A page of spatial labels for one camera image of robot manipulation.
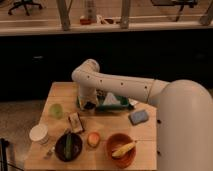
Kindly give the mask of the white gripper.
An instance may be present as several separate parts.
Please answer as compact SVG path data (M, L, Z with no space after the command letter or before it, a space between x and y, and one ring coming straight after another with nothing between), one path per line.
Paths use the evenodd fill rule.
M95 88L80 86L78 88L78 100L80 107L85 110L92 110L98 104L97 91Z

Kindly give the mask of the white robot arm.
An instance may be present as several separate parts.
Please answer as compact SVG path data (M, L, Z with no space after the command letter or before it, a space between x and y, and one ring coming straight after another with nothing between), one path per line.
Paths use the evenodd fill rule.
M157 171L213 171L213 97L201 84L103 74L94 59L71 78L82 100L100 89L156 108Z

